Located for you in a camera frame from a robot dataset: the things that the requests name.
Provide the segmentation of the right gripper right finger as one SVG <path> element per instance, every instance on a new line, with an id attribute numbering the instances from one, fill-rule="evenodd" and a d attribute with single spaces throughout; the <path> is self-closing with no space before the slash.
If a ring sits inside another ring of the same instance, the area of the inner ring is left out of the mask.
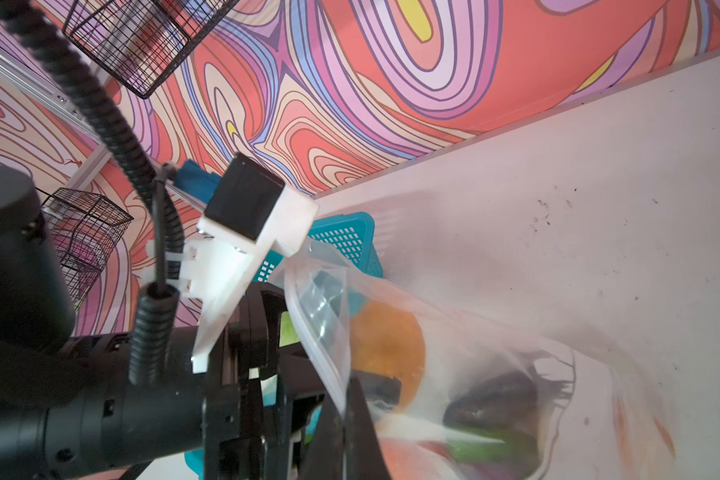
<path id="1" fill-rule="evenodd" d="M 360 381 L 352 377 L 344 414 L 344 478 L 391 480 Z"/>

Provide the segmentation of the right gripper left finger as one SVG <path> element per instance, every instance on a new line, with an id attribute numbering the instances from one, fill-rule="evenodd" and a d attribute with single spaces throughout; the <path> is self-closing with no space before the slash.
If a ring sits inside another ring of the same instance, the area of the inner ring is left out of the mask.
<path id="1" fill-rule="evenodd" d="M 317 429 L 299 467 L 299 479 L 341 480 L 344 476 L 343 459 L 343 420 L 333 401 L 327 397 Z"/>

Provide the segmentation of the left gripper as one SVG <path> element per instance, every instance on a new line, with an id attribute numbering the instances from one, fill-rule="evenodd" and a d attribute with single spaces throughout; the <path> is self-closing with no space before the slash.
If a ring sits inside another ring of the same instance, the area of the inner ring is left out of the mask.
<path id="1" fill-rule="evenodd" d="M 329 395 L 304 348 L 280 346 L 286 311 L 280 288 L 252 284 L 213 348 L 202 414 L 205 479 L 299 479 L 315 434 L 307 436 L 310 416 Z M 275 404 L 265 407 L 262 381 L 274 375 Z M 400 399 L 396 378 L 360 371 L 352 377 L 367 403 Z"/>

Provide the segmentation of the clear zip top bag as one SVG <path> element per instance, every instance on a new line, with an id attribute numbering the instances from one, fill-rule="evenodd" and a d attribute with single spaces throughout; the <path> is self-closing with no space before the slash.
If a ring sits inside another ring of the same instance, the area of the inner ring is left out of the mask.
<path id="1" fill-rule="evenodd" d="M 655 389 L 607 359 L 438 307 L 308 241 L 276 269 L 287 312 L 346 432 L 365 410 L 367 467 L 394 479 L 668 479 Z"/>

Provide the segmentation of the brown potato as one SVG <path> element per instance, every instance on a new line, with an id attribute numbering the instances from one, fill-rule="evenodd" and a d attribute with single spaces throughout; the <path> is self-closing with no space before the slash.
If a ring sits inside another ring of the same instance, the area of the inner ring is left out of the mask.
<path id="1" fill-rule="evenodd" d="M 350 320 L 354 370 L 401 381 L 400 403 L 415 397 L 426 366 L 426 346 L 416 317 L 378 301 L 367 301 Z"/>

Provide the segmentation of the green chili pepper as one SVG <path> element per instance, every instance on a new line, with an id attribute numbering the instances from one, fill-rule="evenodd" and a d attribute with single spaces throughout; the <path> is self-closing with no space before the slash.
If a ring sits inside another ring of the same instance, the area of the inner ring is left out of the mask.
<path id="1" fill-rule="evenodd" d="M 539 461 L 537 440 L 526 433 L 508 429 L 466 428 L 448 437 L 447 448 L 462 463 L 519 463 L 534 466 Z"/>

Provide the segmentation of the teal plastic basket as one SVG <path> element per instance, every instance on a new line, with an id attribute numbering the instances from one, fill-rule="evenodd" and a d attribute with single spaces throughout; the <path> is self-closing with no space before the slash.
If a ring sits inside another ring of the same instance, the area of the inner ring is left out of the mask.
<path id="1" fill-rule="evenodd" d="M 383 268 L 373 244 L 375 222 L 372 216 L 365 212 L 356 212 L 345 215 L 335 215 L 316 220 L 309 231 L 309 237 L 315 241 L 333 245 L 344 257 L 352 262 L 366 275 L 383 278 Z M 270 251 L 253 277 L 253 282 L 266 282 L 284 257 Z M 280 331 L 280 346 L 287 346 L 299 342 L 298 335 L 290 320 L 284 320 Z M 270 407 L 276 400 L 277 375 L 262 381 L 263 405 Z M 317 427 L 318 415 L 311 414 L 307 425 L 307 436 L 314 434 Z M 198 449 L 184 454 L 186 465 L 204 479 L 203 450 Z"/>

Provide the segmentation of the orange pumpkin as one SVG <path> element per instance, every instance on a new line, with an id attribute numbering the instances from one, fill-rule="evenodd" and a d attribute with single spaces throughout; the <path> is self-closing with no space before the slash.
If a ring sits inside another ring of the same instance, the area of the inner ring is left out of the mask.
<path id="1" fill-rule="evenodd" d="M 446 447 L 431 441 L 382 438 L 383 459 L 392 479 L 458 479 Z"/>

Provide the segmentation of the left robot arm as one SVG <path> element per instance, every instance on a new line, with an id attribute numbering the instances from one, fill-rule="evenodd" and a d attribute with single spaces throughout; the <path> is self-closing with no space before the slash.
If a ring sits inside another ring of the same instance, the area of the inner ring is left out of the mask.
<path id="1" fill-rule="evenodd" d="M 240 156 L 200 223 L 138 294 L 128 334 L 76 337 L 35 186 L 0 165 L 0 479 L 73 479 L 194 450 L 208 479 L 386 479 L 363 374 L 338 410 L 304 350 L 281 347 L 283 291 L 255 280 L 301 246 L 316 204 Z"/>

